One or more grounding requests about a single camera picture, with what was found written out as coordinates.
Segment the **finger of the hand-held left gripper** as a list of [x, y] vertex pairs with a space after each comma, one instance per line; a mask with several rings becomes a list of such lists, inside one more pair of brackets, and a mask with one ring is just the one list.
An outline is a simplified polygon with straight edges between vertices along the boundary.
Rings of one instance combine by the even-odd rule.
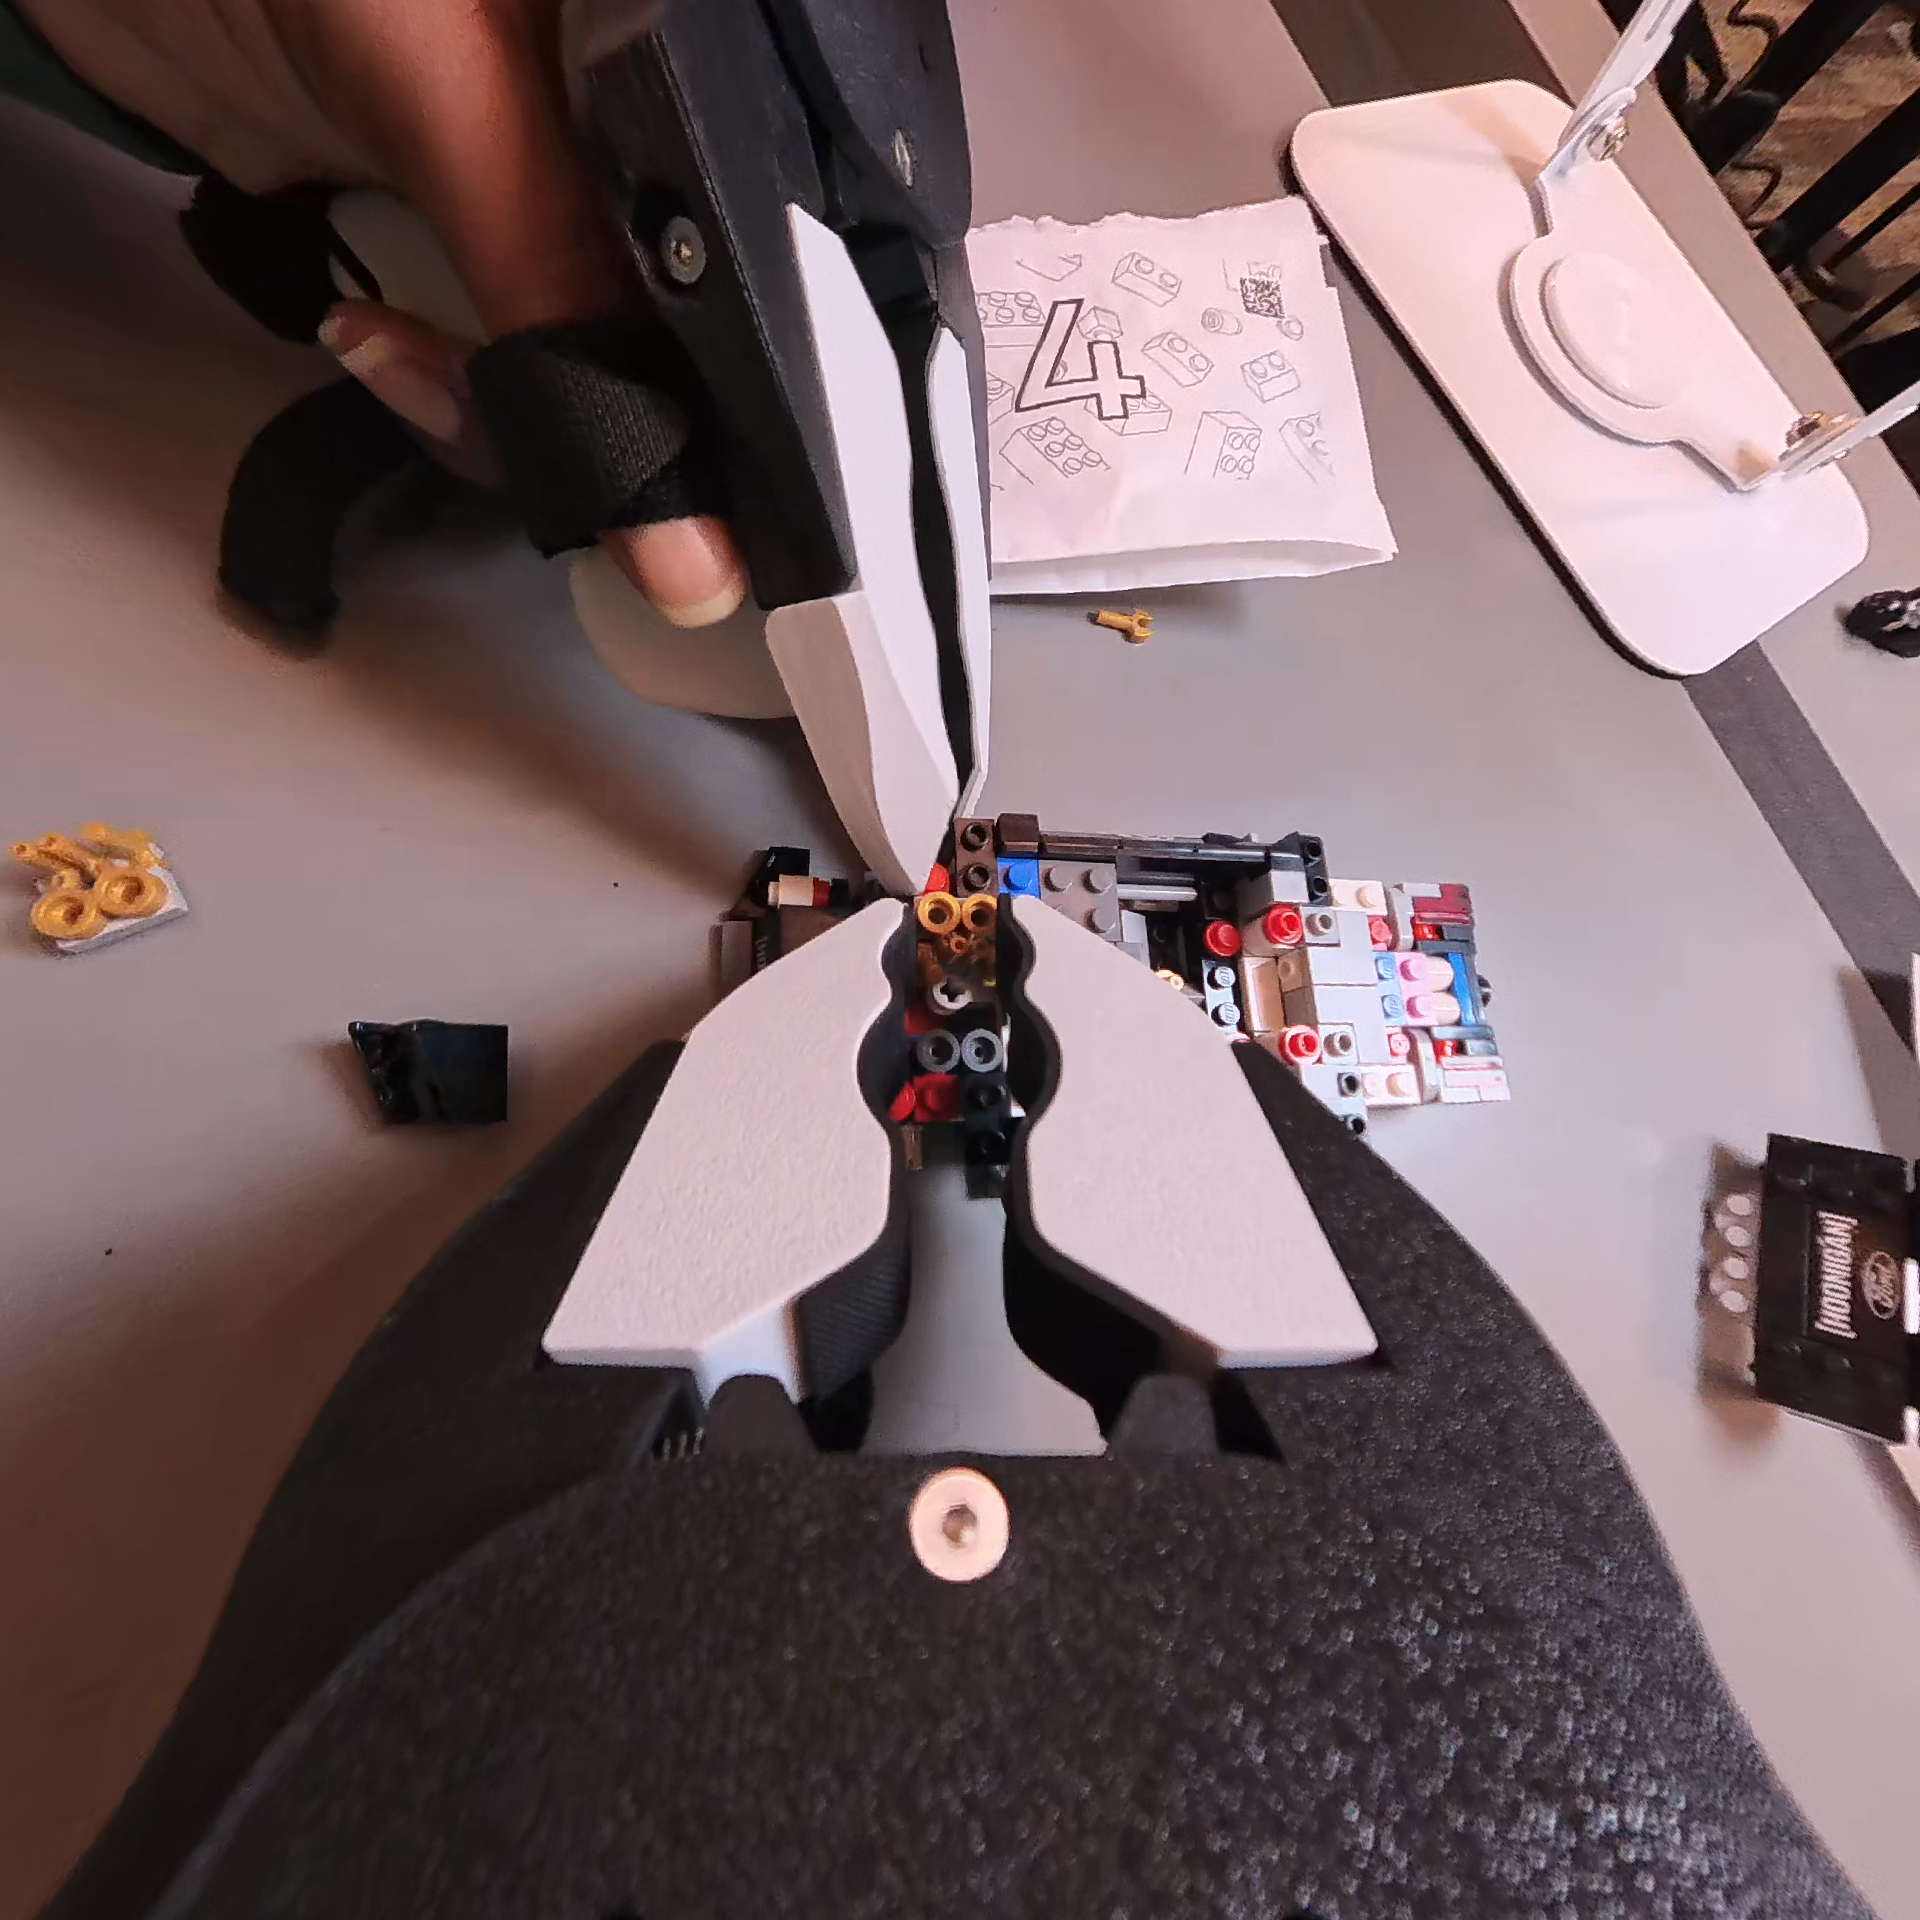
[[942, 693], [956, 733], [958, 800], [969, 817], [988, 780], [994, 718], [994, 609], [991, 592], [991, 520], [974, 378], [969, 350], [945, 322], [935, 323], [927, 360], [927, 427], [931, 462], [940, 490], [953, 583], [931, 596], [936, 611], [953, 613], [958, 681]]
[[901, 368], [844, 240], [789, 208], [844, 483], [853, 586], [775, 609], [767, 642], [854, 848], [885, 884], [921, 892], [958, 780], [940, 650], [915, 538], [915, 458]]

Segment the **black printed lego plate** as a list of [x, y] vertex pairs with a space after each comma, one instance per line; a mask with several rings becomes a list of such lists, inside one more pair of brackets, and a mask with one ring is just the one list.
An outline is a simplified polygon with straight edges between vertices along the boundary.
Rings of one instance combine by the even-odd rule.
[[1703, 1208], [1698, 1292], [1760, 1402], [1889, 1445], [1919, 1433], [1917, 1164], [1772, 1132]]

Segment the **gold lego engine assembly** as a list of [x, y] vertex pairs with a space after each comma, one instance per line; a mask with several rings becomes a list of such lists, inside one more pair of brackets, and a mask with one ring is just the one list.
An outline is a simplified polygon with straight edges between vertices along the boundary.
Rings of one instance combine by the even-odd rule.
[[87, 823], [17, 839], [11, 851], [37, 875], [31, 930], [61, 953], [109, 948], [189, 911], [169, 851], [144, 830]]

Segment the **white book stand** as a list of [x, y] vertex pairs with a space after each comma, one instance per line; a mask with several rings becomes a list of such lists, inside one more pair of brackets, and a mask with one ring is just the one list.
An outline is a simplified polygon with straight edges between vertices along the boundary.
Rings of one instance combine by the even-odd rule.
[[1601, 626], [1680, 677], [1865, 562], [1839, 462], [1919, 398], [1806, 412], [1620, 168], [1684, 11], [1634, 11], [1574, 108], [1499, 79], [1317, 109], [1290, 141], [1308, 202]]

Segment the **person's left hand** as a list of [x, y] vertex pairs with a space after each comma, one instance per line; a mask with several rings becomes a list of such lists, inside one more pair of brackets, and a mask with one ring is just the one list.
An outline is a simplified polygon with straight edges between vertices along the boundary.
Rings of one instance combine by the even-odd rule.
[[536, 326], [631, 316], [644, 286], [576, 146], [564, 6], [536, 2], [31, 2], [63, 63], [252, 193], [330, 179], [435, 227], [468, 336], [369, 299], [319, 343], [468, 477], [498, 462], [468, 355]]

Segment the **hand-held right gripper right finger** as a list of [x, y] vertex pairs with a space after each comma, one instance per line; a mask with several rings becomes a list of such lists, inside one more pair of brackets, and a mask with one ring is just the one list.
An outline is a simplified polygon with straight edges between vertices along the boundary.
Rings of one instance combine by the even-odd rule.
[[1246, 1375], [1378, 1338], [1269, 1113], [1300, 1087], [1040, 899], [998, 917], [1005, 1305], [1112, 1444], [1271, 1444]]

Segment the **white numbered paper bag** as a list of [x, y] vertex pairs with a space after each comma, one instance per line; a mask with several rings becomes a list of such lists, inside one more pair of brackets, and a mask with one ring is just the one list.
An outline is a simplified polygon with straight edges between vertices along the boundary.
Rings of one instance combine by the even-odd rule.
[[1304, 197], [969, 237], [991, 586], [1117, 594], [1397, 555]]

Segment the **person's left forearm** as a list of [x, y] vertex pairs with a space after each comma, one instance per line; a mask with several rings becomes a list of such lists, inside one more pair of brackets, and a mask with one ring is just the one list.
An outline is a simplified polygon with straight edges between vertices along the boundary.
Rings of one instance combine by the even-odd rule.
[[14, 2], [3, 2], [3, 94], [143, 166], [177, 178], [206, 172], [203, 155], [83, 79]]

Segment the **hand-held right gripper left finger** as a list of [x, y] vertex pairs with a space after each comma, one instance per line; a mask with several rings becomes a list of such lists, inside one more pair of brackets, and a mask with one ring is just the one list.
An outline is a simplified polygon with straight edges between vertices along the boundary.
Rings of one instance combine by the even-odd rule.
[[543, 1334], [564, 1364], [687, 1368], [708, 1398], [796, 1402], [864, 1374], [907, 1302], [886, 1124], [912, 936], [879, 899], [728, 994], [688, 1034]]

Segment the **black lego car model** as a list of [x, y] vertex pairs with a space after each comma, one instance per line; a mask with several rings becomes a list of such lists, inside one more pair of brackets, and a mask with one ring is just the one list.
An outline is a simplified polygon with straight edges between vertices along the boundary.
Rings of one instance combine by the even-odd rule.
[[886, 1113], [911, 1168], [936, 1140], [972, 1198], [1005, 1193], [1039, 1106], [1005, 942], [1047, 908], [1253, 1043], [1351, 1134], [1385, 1109], [1510, 1100], [1459, 879], [1335, 875], [1310, 830], [1129, 834], [960, 813], [911, 904], [916, 983]]

